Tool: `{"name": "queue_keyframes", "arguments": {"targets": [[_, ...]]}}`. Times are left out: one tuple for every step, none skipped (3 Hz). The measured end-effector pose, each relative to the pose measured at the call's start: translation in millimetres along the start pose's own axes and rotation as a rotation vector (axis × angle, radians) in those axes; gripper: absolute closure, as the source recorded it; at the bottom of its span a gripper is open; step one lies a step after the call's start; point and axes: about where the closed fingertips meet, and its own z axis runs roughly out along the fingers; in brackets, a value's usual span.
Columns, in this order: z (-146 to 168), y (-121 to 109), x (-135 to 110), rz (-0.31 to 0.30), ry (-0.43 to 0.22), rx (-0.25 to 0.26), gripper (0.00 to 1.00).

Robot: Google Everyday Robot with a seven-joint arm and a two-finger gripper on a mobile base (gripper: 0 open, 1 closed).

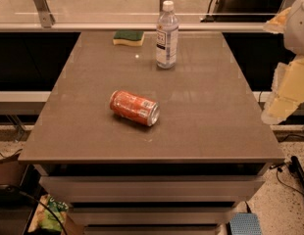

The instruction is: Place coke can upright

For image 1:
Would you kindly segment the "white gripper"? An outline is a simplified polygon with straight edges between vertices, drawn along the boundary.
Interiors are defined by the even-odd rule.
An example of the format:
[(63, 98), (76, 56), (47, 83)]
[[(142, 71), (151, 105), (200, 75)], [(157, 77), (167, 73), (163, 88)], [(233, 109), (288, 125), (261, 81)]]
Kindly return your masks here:
[[(304, 0), (277, 13), (266, 21), (263, 30), (283, 33), (284, 46), (296, 55), (304, 55)], [(278, 63), (261, 120), (265, 124), (279, 124), (291, 116), (304, 102), (304, 56), (297, 56), (288, 65)]]

